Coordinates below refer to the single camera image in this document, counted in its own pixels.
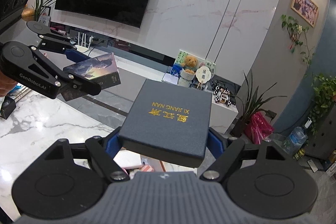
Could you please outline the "person left hand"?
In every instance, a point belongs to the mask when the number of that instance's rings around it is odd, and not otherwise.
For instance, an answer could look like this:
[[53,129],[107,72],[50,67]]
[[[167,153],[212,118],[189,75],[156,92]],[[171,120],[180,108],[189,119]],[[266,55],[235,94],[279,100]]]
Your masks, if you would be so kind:
[[0,97],[6,96],[11,90],[13,90],[13,88],[16,87],[16,85],[16,81],[0,72]]

